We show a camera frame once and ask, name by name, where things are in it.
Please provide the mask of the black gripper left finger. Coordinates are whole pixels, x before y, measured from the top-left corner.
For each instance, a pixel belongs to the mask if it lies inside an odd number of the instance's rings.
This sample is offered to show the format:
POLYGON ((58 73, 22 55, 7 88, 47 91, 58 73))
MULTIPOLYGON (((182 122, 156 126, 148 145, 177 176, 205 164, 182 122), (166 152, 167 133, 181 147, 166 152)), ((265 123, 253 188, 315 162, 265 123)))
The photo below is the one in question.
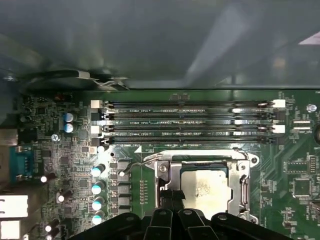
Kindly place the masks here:
POLYGON ((72 240, 170 240, 177 190, 160 192, 160 208, 140 218, 125 212, 71 237, 72 240))

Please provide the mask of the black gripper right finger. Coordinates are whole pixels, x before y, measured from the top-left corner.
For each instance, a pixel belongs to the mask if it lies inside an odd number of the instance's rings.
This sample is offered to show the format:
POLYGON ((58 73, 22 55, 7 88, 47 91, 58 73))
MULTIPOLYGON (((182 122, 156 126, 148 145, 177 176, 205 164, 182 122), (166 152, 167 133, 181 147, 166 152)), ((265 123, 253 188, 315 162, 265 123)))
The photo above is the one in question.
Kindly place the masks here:
POLYGON ((205 221, 195 209, 185 208, 182 190, 172 191, 173 210, 188 240, 289 240, 290 237, 238 216, 222 212, 205 221))

